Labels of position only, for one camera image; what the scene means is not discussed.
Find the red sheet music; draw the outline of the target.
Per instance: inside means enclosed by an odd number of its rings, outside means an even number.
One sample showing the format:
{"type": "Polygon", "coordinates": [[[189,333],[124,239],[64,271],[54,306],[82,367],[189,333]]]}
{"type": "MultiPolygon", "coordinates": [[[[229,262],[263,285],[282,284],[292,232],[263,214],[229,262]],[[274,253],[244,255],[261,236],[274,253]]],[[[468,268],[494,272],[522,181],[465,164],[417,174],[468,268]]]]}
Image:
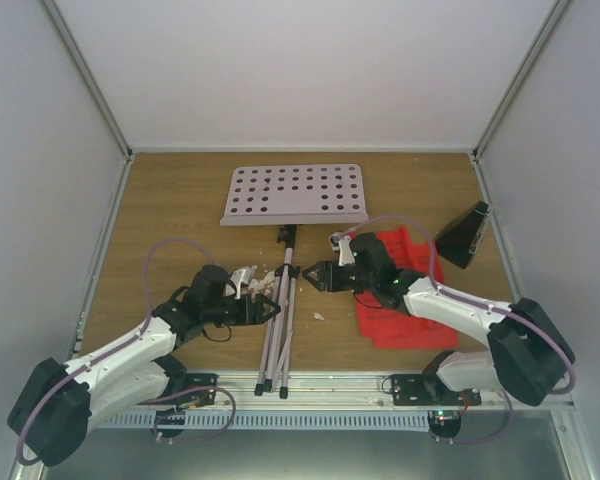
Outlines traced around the red sheet music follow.
{"type": "Polygon", "coordinates": [[[458,333],[434,321],[384,309],[369,293],[355,294],[360,334],[375,348],[397,350],[452,349],[458,333]]]}
{"type": "Polygon", "coordinates": [[[429,245],[426,242],[414,242],[406,226],[394,230],[379,231],[375,235],[385,245],[398,270],[416,270],[427,276],[430,275],[429,245]]]}

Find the white tripod music stand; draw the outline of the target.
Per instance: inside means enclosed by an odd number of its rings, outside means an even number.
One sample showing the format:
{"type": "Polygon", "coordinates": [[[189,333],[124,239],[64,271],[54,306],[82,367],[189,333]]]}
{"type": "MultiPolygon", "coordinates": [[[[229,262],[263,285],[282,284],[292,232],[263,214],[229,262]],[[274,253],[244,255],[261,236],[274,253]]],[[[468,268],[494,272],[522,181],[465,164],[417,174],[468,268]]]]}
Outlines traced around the white tripod music stand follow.
{"type": "Polygon", "coordinates": [[[298,228],[357,224],[368,218],[363,175],[356,163],[240,166],[231,176],[225,227],[277,226],[284,246],[273,274],[272,300],[280,312],[268,322],[254,394],[289,393],[299,268],[293,265],[298,228]]]}

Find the black metronome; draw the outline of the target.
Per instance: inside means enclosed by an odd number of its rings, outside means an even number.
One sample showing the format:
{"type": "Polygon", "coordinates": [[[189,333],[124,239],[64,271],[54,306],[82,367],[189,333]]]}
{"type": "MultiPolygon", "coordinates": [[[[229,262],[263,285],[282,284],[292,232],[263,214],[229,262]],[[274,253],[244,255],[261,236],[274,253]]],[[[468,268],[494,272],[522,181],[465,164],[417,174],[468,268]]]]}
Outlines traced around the black metronome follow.
{"type": "Polygon", "coordinates": [[[479,222],[474,212],[478,202],[452,220],[435,238],[438,255],[461,269],[467,269],[476,255],[472,256],[469,248],[479,222]]]}

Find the clear plastic metronome cover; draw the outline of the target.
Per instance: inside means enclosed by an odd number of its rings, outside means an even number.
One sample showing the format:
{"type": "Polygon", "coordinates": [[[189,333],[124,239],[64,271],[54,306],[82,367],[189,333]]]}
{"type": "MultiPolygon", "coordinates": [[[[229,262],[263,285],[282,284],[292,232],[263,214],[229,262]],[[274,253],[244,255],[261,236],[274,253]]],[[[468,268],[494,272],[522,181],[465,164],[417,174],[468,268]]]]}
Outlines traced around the clear plastic metronome cover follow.
{"type": "Polygon", "coordinates": [[[490,219],[491,206],[486,202],[480,201],[476,204],[474,212],[479,216],[479,222],[469,248],[469,253],[472,256],[476,254],[482,243],[490,219]]]}

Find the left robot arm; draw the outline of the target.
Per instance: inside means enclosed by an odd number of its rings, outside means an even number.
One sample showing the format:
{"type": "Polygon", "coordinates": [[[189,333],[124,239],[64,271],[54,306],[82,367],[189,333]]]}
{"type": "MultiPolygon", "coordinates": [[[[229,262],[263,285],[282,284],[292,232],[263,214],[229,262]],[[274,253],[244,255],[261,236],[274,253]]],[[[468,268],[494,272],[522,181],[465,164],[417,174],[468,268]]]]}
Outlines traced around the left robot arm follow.
{"type": "Polygon", "coordinates": [[[32,370],[7,418],[23,466],[56,466],[109,418],[136,404],[183,398],[184,367],[173,357],[208,325],[261,325],[280,313],[262,294],[243,295],[229,272],[205,265],[188,286],[149,310],[141,324],[100,349],[32,370]]]}

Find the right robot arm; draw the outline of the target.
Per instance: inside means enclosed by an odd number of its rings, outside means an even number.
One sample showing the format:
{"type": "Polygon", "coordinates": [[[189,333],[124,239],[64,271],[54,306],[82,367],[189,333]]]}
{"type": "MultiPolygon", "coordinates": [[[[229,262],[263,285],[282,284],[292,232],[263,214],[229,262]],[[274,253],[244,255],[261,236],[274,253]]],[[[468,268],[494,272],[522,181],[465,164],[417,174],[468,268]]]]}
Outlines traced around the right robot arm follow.
{"type": "Polygon", "coordinates": [[[575,355],[542,306],[522,298],[492,301],[449,288],[424,273],[400,268],[374,233],[337,240],[339,257],[306,268],[320,292],[369,293],[387,310],[424,318],[467,335],[485,351],[449,351],[423,370],[423,393],[444,405],[465,390],[502,390],[528,406],[562,395],[575,355]]]}

